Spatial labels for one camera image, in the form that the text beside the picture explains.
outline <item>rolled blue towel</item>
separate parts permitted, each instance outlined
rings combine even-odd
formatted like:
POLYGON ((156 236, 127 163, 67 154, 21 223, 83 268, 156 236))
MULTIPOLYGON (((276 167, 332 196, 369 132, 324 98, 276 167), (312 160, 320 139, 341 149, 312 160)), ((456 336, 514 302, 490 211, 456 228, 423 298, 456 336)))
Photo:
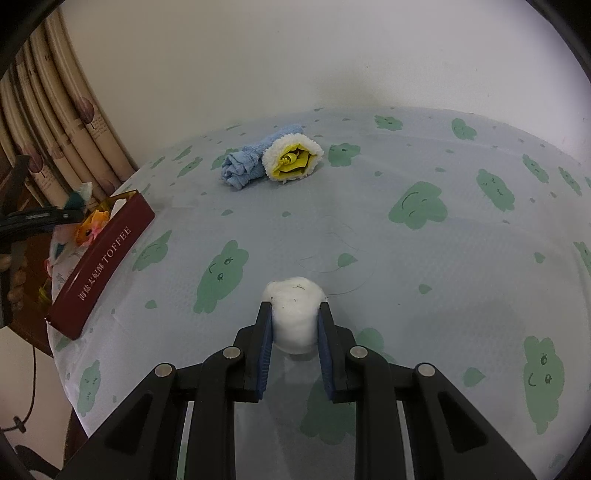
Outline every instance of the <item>rolled blue towel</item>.
POLYGON ((301 125, 287 125, 277 132, 263 138, 260 142, 245 145, 239 152, 229 153, 222 163, 222 179, 238 190, 249 181, 262 177, 265 167, 262 155, 275 140, 287 134, 302 134, 301 125))

